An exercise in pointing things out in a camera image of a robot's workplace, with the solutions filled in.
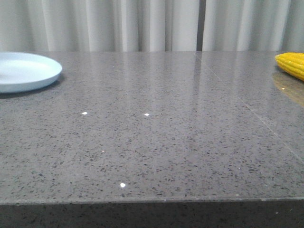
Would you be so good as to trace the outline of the white pleated curtain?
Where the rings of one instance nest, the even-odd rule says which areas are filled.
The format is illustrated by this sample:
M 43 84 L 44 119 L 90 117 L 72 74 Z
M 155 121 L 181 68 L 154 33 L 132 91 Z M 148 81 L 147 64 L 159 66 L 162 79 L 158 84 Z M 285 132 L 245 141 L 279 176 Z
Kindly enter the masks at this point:
M 2 51 L 304 49 L 301 0 L 3 0 Z

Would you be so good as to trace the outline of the yellow corn cob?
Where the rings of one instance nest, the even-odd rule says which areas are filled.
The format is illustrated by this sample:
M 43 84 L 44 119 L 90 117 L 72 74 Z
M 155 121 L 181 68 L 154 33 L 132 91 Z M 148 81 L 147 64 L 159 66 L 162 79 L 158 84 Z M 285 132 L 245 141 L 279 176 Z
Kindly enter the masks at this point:
M 277 65 L 288 74 L 304 80 L 304 54 L 287 52 L 275 56 Z

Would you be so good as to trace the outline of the light blue round plate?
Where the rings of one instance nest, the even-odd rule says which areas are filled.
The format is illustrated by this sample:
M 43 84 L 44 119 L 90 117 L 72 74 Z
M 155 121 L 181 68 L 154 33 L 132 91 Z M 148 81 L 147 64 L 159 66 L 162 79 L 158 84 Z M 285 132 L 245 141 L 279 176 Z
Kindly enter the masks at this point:
M 62 71 L 57 61 L 31 53 L 1 52 L 0 92 L 19 93 L 54 83 Z

